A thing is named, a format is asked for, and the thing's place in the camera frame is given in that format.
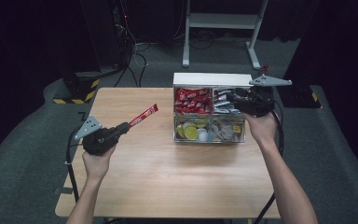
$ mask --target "white plastic piece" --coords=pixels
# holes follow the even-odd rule
[[[267,86],[290,86],[293,84],[291,80],[280,79],[276,77],[268,77],[266,75],[262,75],[252,81],[249,84],[261,87]]]
[[[102,127],[103,125],[96,118],[90,115],[75,135],[75,140],[79,140],[86,135],[94,133],[95,131],[100,130]]]

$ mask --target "yellow and black hazard tape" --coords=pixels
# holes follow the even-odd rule
[[[97,79],[97,80],[92,82],[92,84],[91,84],[91,86],[89,88],[89,91],[86,92],[86,94],[87,94],[86,97],[84,97],[83,99],[80,99],[80,98],[54,98],[53,101],[54,101],[54,103],[59,104],[59,105],[87,104],[92,99],[92,97],[94,96],[99,82],[100,82],[100,79]]]

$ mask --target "gray carpet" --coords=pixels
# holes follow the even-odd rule
[[[283,77],[296,50],[297,41],[257,41],[255,50],[269,75]],[[202,42],[192,41],[201,47]],[[174,72],[241,73],[257,75],[243,42],[213,44],[208,49],[190,49],[190,67],[182,67],[182,48],[163,45],[138,46],[148,66],[142,87],[171,87]],[[131,69],[139,78],[142,57],[132,58]],[[113,87],[119,74],[101,78],[98,88]],[[118,87],[135,87],[127,71]],[[324,91],[311,86],[323,108],[283,108],[284,159],[310,196],[320,223],[358,223],[358,160],[339,129]],[[70,132],[82,124],[92,106],[55,105],[52,99],[68,94],[59,79],[44,91],[46,102],[24,119],[0,146],[0,223],[65,223],[55,215],[57,193],[67,176],[65,150]],[[95,223],[103,223],[100,217]],[[233,220],[124,219],[123,223],[247,223]],[[268,223],[281,223],[269,220]]]

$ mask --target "dark background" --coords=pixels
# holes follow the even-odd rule
[[[182,1],[123,2],[136,35],[170,44]],[[218,7],[243,13],[248,11],[238,8],[257,11],[257,2],[230,1],[222,6],[216,0],[193,1],[192,8],[213,12]],[[86,0],[0,0],[0,143],[44,103],[43,90],[49,83],[115,63],[106,60],[115,59],[119,48],[113,38],[111,12],[103,10],[109,3],[112,1],[97,5]],[[154,8],[172,13],[153,17]],[[156,26],[156,20],[162,25]],[[323,87],[358,158],[358,1],[269,1],[259,39],[275,37],[283,42],[302,38],[285,76],[300,83],[299,88],[310,84]],[[111,46],[112,51],[103,52],[101,46]]]

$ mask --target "wooden table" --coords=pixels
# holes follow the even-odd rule
[[[104,127],[131,121],[151,105],[158,112],[121,136],[100,189],[96,217],[257,217],[273,189],[246,123],[245,143],[173,142],[172,88],[101,88],[90,114]],[[86,172],[76,151],[81,192]],[[64,187],[71,188],[69,176]],[[73,194],[61,194],[56,214],[68,217]],[[265,218],[278,218],[274,203]]]

